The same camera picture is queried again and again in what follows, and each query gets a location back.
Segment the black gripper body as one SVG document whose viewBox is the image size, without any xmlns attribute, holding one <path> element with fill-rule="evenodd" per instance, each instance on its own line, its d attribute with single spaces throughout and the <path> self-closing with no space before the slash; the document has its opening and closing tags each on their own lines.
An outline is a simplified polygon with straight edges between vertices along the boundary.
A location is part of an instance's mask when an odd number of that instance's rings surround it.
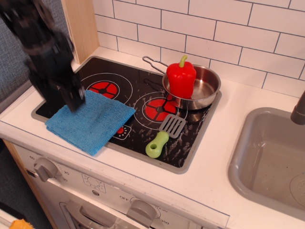
<svg viewBox="0 0 305 229">
<path fill-rule="evenodd" d="M 26 62 L 30 70 L 29 79 L 38 91 L 38 84 L 48 84 L 71 90 L 80 87 L 80 76 L 71 67 L 72 50 L 67 37 L 62 32 L 55 32 L 45 44 L 25 48 L 30 59 Z"/>
</svg>

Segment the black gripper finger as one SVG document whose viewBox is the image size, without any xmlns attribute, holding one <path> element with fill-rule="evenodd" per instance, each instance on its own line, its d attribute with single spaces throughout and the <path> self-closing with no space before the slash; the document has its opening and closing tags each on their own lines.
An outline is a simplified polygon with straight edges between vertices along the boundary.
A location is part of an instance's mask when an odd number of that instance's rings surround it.
<svg viewBox="0 0 305 229">
<path fill-rule="evenodd" d="M 85 103 L 85 89 L 82 85 L 71 90 L 61 87 L 59 92 L 71 112 L 77 111 Z"/>
<path fill-rule="evenodd" d="M 38 91 L 49 104 L 61 104 L 60 92 L 48 84 L 38 84 Z"/>
</svg>

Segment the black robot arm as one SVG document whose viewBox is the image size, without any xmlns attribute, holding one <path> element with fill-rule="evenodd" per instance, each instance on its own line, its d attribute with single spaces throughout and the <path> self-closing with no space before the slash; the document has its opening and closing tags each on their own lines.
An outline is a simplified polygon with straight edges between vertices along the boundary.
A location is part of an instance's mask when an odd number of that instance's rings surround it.
<svg viewBox="0 0 305 229">
<path fill-rule="evenodd" d="M 41 0 L 2 0 L 0 16 L 28 54 L 29 80 L 47 102 L 63 101 L 74 112 L 85 103 L 80 77 L 71 67 L 73 44 L 54 28 Z"/>
</svg>

